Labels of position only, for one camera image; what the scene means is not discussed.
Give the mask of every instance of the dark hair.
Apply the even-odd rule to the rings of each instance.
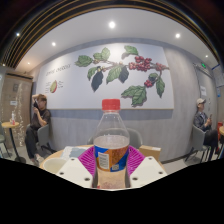
[[[40,100],[40,101],[46,101],[47,102],[47,98],[46,96],[44,96],[43,94],[39,94],[38,97],[37,97],[37,101]]]

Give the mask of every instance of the green leaf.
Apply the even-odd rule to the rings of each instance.
[[[96,70],[97,70],[97,67],[94,67],[94,68],[90,68],[90,69],[89,69],[89,71],[88,71],[88,76],[87,76],[89,80],[90,80],[91,77],[95,74]]]
[[[130,86],[126,89],[121,96],[123,97],[133,97],[138,90],[144,89],[144,86]]]
[[[157,89],[158,95],[161,98],[165,89],[165,83],[163,82],[161,77],[159,77],[159,79],[156,81],[156,89]]]
[[[159,75],[157,74],[157,73],[151,73],[150,75],[149,75],[149,78],[157,78]]]
[[[149,75],[149,80],[151,81],[151,82],[154,82],[155,81],[155,79],[158,77],[158,74],[157,73],[151,73],[150,75]]]
[[[101,55],[102,55],[102,60],[103,60],[103,61],[107,61],[107,59],[110,57],[110,51],[109,51],[109,49],[105,47],[105,48],[102,50]]]
[[[107,83],[112,82],[114,79],[117,79],[121,73],[122,67],[117,65],[109,71],[107,76]]]
[[[130,54],[127,53],[127,52],[124,52],[122,55],[121,55],[121,59],[124,60],[126,57],[128,57]]]
[[[135,47],[125,46],[124,48],[126,50],[126,53],[138,55],[138,51],[137,51],[137,49]]]
[[[126,66],[123,66],[123,68],[122,68],[122,70],[121,70],[121,73],[120,73],[120,75],[119,75],[119,79],[120,79],[120,81],[121,81],[122,83],[124,83],[125,80],[127,80],[128,76],[129,76],[129,71],[128,71],[128,69],[127,69]]]
[[[143,101],[146,99],[146,90],[145,87],[139,88],[133,98],[132,98],[132,105],[135,106],[136,104],[142,104]]]
[[[93,91],[95,92],[102,83],[103,83],[103,73],[102,71],[99,71],[96,73],[96,75],[94,75],[92,79],[91,86],[93,88]]]
[[[75,64],[79,67],[86,67],[92,63],[93,59],[86,55],[81,55]]]
[[[93,55],[94,59],[98,60],[98,61],[101,61],[102,60],[102,54],[101,53],[95,53]]]

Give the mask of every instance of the ceiling light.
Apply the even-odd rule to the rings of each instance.
[[[112,21],[112,22],[109,23],[109,27],[111,29],[113,29],[115,26],[116,26],[115,22]]]

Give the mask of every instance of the person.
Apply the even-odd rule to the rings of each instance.
[[[43,94],[33,95],[33,118],[31,120],[30,126],[26,129],[25,144],[28,156],[32,163],[39,166],[44,160],[37,153],[36,143],[38,142],[37,131],[39,128],[44,127],[50,121],[50,111],[46,109],[47,96]]]
[[[205,103],[205,99],[199,98],[197,100],[197,112],[194,116],[194,125],[197,128],[200,128],[203,132],[206,132],[203,144],[211,146],[211,151],[208,157],[208,161],[211,161],[214,150],[216,149],[215,154],[219,153],[218,131],[212,130],[212,119],[211,117],[208,118],[207,114],[203,112]]]

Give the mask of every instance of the table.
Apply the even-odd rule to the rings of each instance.
[[[93,146],[93,145],[80,145],[80,146],[76,146],[76,147],[88,147],[88,148],[90,148],[91,146]],[[62,154],[62,152],[63,152],[63,150],[64,150],[64,149],[62,149],[62,150],[60,150],[60,151],[58,151],[58,152],[56,152],[56,153],[54,153],[54,154],[48,156],[48,157],[47,157],[47,158],[40,164],[40,168],[41,168],[41,169],[44,169],[43,164],[44,164],[44,162],[46,162],[48,159],[51,159],[51,158],[58,158],[58,157],[60,157],[61,154]],[[165,168],[164,168],[164,166],[162,165],[162,163],[161,163],[161,162],[158,162],[158,163],[159,163],[159,165],[163,168],[163,170],[166,171]]]
[[[224,137],[224,126],[222,126],[222,127],[219,128],[219,133],[220,133],[220,135],[222,135],[222,136]],[[222,146],[221,146],[220,153],[219,153],[219,155],[217,156],[217,159],[218,159],[218,158],[220,158],[220,159],[224,158],[224,153],[223,153],[223,143],[222,143]]]
[[[12,141],[12,145],[13,145],[13,148],[14,148],[14,151],[16,153],[16,158],[15,158],[15,161],[16,162],[21,162],[21,163],[26,163],[26,160],[23,158],[23,157],[20,157],[17,150],[16,150],[16,145],[15,145],[15,142],[14,142],[14,138],[13,138],[13,134],[12,134],[12,128],[16,128],[19,126],[19,122],[15,122],[15,125],[12,125],[10,122],[4,122],[2,123],[2,127],[3,128],[9,128],[9,133],[10,133],[10,138],[11,138],[11,141]]]

